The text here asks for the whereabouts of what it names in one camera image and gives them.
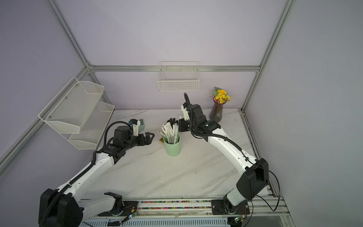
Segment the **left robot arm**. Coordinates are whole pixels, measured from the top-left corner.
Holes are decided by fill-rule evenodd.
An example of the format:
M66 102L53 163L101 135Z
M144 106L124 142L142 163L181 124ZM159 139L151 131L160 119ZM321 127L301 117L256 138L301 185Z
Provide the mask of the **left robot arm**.
M96 180L114 166L134 147L150 145L155 137L151 132L139 133L137 125L124 121L118 124L114 136L108 138L110 126L104 133L104 144L92 153L91 162L72 179L57 189L47 189L40 197L38 225L41 227L77 227L84 220L99 214L120 216L127 212L123 197L106 192L95 199L83 200L83 195Z

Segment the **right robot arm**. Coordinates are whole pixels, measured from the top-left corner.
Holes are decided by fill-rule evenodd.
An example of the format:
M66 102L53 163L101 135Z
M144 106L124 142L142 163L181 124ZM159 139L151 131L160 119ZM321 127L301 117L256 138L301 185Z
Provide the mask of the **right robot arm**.
M241 175L234 188L223 198L226 213L234 214L240 203L251 201L268 185L268 162L244 151L228 137L219 123L206 118L198 104L190 103L187 93L184 93L184 98L180 131L190 131L193 137L204 139L216 147Z

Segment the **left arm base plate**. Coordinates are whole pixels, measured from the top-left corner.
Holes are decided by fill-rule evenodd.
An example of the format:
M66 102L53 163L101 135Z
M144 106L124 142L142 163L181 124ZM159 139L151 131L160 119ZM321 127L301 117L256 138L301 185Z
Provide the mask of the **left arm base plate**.
M123 201L116 205L111 211L103 212L98 214L99 217L118 217L118 216L129 216L135 213L138 208L138 201Z

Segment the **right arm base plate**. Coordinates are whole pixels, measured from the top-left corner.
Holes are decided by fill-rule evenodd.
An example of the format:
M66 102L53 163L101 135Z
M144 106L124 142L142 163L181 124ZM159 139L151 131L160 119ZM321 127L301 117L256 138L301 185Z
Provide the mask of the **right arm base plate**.
M250 214L250 208L247 201L242 201L238 205L232 205L228 200L211 200L211 209L213 215L247 215Z

